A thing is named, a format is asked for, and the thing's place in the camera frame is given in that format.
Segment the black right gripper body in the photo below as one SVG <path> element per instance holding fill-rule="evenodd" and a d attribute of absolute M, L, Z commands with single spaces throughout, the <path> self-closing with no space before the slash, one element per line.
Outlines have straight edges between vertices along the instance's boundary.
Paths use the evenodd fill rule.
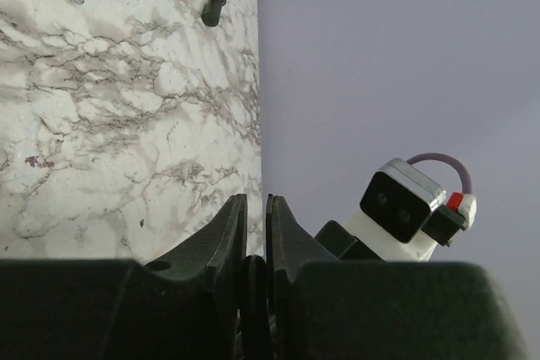
<path fill-rule="evenodd" d="M 328 221 L 316 234 L 315 240 L 343 261 L 381 261 L 381 258 L 340 223 Z"/>

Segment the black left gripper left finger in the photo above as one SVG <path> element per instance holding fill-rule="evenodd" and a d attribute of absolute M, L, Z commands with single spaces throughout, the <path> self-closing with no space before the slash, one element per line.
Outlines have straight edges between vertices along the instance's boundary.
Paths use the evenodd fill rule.
<path fill-rule="evenodd" d="M 4 359 L 231 359 L 247 200 L 160 258 L 4 260 Z"/>

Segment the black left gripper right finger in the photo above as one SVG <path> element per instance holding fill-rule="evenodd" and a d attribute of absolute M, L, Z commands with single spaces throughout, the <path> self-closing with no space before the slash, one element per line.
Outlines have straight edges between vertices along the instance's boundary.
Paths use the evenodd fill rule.
<path fill-rule="evenodd" d="M 528 359 L 505 297 L 481 267 L 343 261 L 296 221 L 266 208 L 280 359 Z"/>

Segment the black head key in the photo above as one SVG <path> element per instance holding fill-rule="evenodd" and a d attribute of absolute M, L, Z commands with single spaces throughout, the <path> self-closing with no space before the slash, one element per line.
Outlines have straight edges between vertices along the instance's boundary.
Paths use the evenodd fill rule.
<path fill-rule="evenodd" d="M 267 308 L 267 267 L 261 256 L 249 255 L 242 261 L 239 284 L 244 359 L 273 359 Z"/>

